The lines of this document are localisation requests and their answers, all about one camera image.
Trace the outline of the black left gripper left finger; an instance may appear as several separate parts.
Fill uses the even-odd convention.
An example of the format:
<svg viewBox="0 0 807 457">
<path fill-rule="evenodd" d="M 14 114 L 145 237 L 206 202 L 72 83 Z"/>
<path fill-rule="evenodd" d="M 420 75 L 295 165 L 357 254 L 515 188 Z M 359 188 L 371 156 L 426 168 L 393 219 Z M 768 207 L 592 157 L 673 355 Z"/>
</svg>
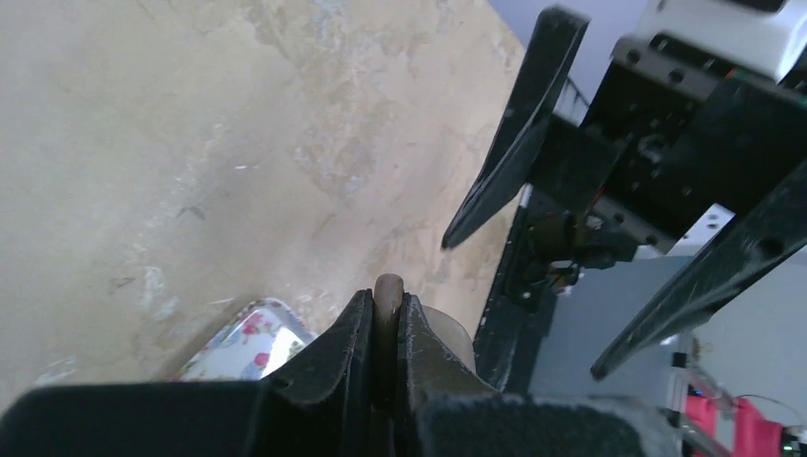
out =
<svg viewBox="0 0 807 457">
<path fill-rule="evenodd" d="M 1 419 L 5 456 L 365 456 L 372 294 L 260 381 L 46 387 Z"/>
</svg>

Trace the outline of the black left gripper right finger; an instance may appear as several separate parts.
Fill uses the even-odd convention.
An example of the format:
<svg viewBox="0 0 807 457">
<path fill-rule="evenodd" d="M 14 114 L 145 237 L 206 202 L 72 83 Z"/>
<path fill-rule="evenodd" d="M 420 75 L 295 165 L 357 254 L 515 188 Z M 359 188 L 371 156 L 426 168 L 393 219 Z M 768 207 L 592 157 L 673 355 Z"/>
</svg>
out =
<svg viewBox="0 0 807 457">
<path fill-rule="evenodd" d="M 400 456 L 678 456 L 677 433 L 623 396 L 502 393 L 454 354 L 403 295 L 395 450 Z"/>
</svg>

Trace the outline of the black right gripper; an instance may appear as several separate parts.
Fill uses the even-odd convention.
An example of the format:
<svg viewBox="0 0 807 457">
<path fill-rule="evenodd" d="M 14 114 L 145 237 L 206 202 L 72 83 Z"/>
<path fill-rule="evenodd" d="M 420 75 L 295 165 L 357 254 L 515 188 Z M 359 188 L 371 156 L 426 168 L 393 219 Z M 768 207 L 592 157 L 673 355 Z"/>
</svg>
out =
<svg viewBox="0 0 807 457">
<path fill-rule="evenodd" d="M 590 368 L 601 380 L 636 352 L 707 322 L 806 245 L 806 72 L 776 83 L 665 34 L 625 36 L 581 124 L 554 118 L 543 142 L 588 24 L 563 6 L 538 15 L 490 149 L 441 248 L 468 239 L 528 174 L 563 209 L 594 211 L 654 247 L 674 245 L 713 206 L 749 212 L 609 344 Z"/>
</svg>

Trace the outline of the small brown mug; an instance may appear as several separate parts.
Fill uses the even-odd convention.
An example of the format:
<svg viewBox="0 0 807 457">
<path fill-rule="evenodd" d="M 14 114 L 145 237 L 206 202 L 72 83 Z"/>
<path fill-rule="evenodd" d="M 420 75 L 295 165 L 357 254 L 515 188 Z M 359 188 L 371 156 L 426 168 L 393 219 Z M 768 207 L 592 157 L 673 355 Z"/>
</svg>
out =
<svg viewBox="0 0 807 457">
<path fill-rule="evenodd" d="M 375 379 L 393 382 L 397 360 L 398 324 L 404 300 L 404 281 L 392 273 L 376 280 L 373 289 L 372 362 Z M 476 371 L 472 339 L 464 326 L 445 312 L 424 306 L 426 322 L 443 343 L 473 372 Z"/>
</svg>

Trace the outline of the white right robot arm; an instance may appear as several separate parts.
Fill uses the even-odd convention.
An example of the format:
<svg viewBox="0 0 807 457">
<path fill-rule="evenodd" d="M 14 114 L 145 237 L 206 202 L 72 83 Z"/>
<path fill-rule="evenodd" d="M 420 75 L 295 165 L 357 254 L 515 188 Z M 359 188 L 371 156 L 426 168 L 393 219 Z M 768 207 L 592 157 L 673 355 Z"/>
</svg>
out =
<svg viewBox="0 0 807 457">
<path fill-rule="evenodd" d="M 458 247 L 517 195 L 505 290 L 642 255 L 689 257 L 592 365 L 707 322 L 806 245 L 806 5 L 651 1 L 578 121 L 561 114 L 589 25 L 537 18 L 481 171 L 443 235 Z"/>
</svg>

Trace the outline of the floral serving tray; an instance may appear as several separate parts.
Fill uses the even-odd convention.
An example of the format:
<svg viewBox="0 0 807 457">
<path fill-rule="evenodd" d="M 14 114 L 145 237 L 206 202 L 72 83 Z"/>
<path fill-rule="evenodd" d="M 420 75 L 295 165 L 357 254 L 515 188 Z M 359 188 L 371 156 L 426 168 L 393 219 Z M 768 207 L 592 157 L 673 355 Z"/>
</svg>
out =
<svg viewBox="0 0 807 457">
<path fill-rule="evenodd" d="M 317 338 L 285 302 L 266 297 L 242 308 L 171 376 L 173 381 L 258 381 Z"/>
</svg>

